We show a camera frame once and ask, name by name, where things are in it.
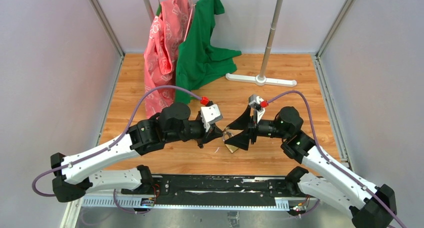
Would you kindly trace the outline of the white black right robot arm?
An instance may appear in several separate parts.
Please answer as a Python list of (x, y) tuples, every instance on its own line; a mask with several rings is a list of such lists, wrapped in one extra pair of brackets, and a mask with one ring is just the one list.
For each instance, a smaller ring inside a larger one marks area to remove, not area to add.
[(227, 128), (240, 131), (226, 144), (248, 150), (258, 137), (280, 138), (285, 155), (300, 165), (286, 177), (285, 189), (291, 196), (301, 193), (346, 214), (355, 227), (388, 227), (397, 213), (392, 188), (377, 186), (356, 175), (331, 157), (301, 128), (304, 121), (293, 106), (281, 108), (273, 120), (251, 115), (251, 107)]

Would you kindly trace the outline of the brass padlock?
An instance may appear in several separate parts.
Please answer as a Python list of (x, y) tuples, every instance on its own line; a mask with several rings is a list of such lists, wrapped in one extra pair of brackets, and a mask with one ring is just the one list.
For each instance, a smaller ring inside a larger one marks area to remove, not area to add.
[(223, 131), (223, 136), (222, 136), (222, 140), (224, 142), (224, 145), (227, 147), (227, 149), (230, 151), (230, 153), (235, 153), (236, 151), (239, 150), (239, 148), (237, 148), (234, 145), (230, 145), (230, 144), (226, 144), (225, 141), (232, 138), (234, 135), (228, 130), (228, 128), (224, 129)]

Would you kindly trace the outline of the pink patterned garment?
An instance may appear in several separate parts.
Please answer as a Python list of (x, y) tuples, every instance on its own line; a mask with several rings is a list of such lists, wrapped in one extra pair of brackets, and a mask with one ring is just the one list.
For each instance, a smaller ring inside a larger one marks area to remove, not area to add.
[(151, 24), (144, 51), (144, 90), (174, 85), (179, 45), (187, 32), (189, 0), (164, 0)]

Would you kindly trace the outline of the green t-shirt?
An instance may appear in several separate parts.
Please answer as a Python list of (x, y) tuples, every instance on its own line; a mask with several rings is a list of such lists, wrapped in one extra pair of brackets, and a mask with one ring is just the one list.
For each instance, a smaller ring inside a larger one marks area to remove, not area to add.
[(237, 70), (234, 58), (240, 50), (215, 47), (211, 37), (215, 16), (225, 13), (221, 0), (198, 0), (185, 41), (178, 47), (175, 84), (186, 90), (198, 90), (227, 73)]

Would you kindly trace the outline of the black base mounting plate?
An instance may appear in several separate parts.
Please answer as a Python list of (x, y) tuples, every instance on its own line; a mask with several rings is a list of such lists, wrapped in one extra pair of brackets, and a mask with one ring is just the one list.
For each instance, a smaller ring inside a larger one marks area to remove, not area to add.
[(316, 201), (287, 184), (284, 176), (157, 174), (145, 195), (158, 194), (157, 204), (199, 206), (309, 206)]

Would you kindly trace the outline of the aluminium frame rail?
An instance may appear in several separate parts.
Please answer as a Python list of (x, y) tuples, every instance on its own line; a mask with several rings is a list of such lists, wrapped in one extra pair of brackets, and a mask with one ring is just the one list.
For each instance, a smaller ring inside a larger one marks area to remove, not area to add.
[(270, 207), (161, 205), (157, 198), (124, 189), (96, 191), (76, 202), (64, 227), (355, 227), (317, 198), (307, 207), (282, 199)]

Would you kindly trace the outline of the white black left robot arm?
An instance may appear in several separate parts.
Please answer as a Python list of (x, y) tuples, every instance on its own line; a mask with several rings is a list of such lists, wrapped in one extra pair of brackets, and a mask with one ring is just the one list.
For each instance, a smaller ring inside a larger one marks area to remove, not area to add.
[(54, 196), (59, 202), (70, 202), (100, 190), (150, 193), (155, 181), (147, 166), (127, 170), (106, 170), (106, 167), (162, 150), (168, 143), (194, 140), (203, 148), (206, 143), (223, 136), (216, 125), (223, 118), (218, 105), (209, 103), (201, 107), (194, 120), (190, 120), (190, 116), (188, 105), (173, 103), (129, 127), (123, 136), (76, 155), (52, 155), (51, 166), (56, 169), (52, 180)]

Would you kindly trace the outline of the white clothes rack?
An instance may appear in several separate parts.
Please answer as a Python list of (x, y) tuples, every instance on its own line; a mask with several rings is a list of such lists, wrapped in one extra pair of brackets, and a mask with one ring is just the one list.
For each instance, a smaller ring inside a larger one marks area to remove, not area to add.
[[(154, 20), (154, 14), (153, 14), (153, 8), (151, 6), (150, 0), (143, 0), (143, 3), (145, 5), (146, 11), (148, 13), (148, 17), (151, 21)], [(256, 76), (248, 76), (248, 75), (237, 75), (237, 74), (230, 74), (227, 73), (225, 75), (225, 78), (229, 81), (237, 81), (237, 82), (244, 82), (244, 83), (254, 83), (258, 86), (263, 85), (274, 85), (274, 86), (283, 86), (283, 87), (295, 87), (297, 85), (296, 80), (285, 80), (285, 79), (274, 79), (274, 78), (268, 78), (265, 76), (266, 69), (268, 66), (268, 62), (271, 56), (271, 49), (275, 38), (275, 32), (279, 20), (279, 16), (281, 13), (283, 5), (283, 0), (276, 0), (276, 5), (272, 17), (272, 22), (270, 25), (269, 35), (267, 39), (267, 44), (265, 47), (265, 52), (262, 59), (262, 64), (260, 67), (260, 72)]]

